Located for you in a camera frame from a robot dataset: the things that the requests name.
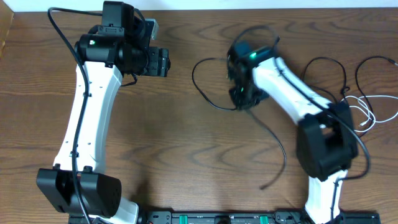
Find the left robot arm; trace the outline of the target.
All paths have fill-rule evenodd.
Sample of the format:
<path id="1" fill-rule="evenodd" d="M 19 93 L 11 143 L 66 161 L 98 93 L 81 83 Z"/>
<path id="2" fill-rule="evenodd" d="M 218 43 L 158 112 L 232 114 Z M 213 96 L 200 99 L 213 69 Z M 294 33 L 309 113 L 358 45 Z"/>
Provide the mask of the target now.
<path id="1" fill-rule="evenodd" d="M 71 223 L 145 223 L 138 204 L 122 196 L 121 181 L 106 175 L 105 145 L 113 103 L 131 75 L 166 77 L 169 51 L 153 47 L 158 23 L 125 2 L 105 1 L 93 26 L 68 49 L 76 61 L 76 89 L 65 138 L 40 191 Z"/>

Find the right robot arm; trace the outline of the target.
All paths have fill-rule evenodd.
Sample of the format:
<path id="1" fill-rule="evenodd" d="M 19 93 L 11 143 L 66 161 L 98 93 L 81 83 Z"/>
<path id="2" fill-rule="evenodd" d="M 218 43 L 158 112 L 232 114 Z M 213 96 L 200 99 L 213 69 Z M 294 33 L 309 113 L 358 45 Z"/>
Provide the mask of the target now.
<path id="1" fill-rule="evenodd" d="M 349 106 L 314 92 L 290 71 L 275 47 L 254 50 L 241 41 L 231 45 L 227 56 L 228 77 L 235 83 L 229 94 L 236 109 L 248 110 L 270 97 L 289 115 L 297 126 L 297 158 L 309 179 L 305 212 L 312 223 L 336 222 L 342 180 L 358 155 L 349 132 Z"/>

